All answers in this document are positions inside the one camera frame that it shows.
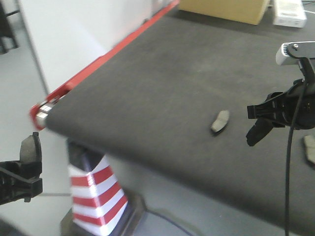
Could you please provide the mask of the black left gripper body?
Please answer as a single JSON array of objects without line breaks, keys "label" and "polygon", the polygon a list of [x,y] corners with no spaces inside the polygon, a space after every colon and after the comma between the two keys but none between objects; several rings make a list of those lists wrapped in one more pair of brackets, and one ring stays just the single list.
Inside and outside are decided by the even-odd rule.
[{"label": "black left gripper body", "polygon": [[0,204],[23,199],[29,203],[43,192],[41,162],[22,163],[3,161],[0,163]]}]

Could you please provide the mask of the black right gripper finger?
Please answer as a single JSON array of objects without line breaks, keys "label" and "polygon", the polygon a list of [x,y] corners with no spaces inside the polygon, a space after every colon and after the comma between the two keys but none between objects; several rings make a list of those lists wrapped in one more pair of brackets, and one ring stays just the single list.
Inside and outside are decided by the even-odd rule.
[{"label": "black right gripper finger", "polygon": [[247,106],[248,118],[268,121],[276,128],[285,127],[284,97],[285,92],[273,92],[263,103]]}]

